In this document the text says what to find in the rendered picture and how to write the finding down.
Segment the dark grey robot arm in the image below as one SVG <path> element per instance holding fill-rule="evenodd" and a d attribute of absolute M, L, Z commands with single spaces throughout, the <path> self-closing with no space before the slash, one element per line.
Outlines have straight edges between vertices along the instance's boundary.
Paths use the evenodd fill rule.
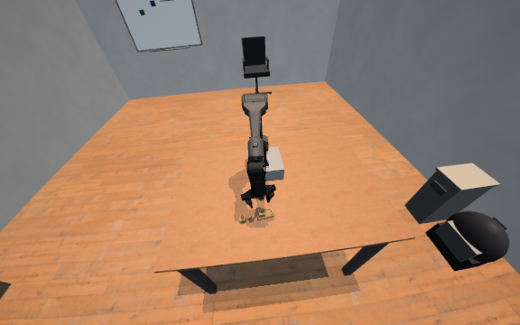
<path fill-rule="evenodd" d="M 268 109 L 268 95 L 243 94 L 241 97 L 242 109 L 249 116 L 251 137 L 248 140 L 248 162 L 246 171 L 254 190 L 261 190 L 265 186 L 265 173 L 268 166 L 266 152 L 269 151 L 268 138 L 263 135 L 262 116 Z M 244 103 L 245 102 L 245 103 Z M 263 141 L 264 140 L 264 141 Z"/>

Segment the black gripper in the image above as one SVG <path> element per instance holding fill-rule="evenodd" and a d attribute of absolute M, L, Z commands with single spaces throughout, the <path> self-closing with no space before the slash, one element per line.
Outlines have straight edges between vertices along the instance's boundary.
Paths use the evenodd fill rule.
<path fill-rule="evenodd" d="M 261 190 L 254 190 L 252 187 L 247 192 L 241 194 L 242 201 L 245 200 L 246 204 L 253 208 L 251 199 L 263 200 L 266 195 L 266 200 L 269 203 L 270 199 L 274 196 L 276 190 L 275 185 L 265 185 Z"/>

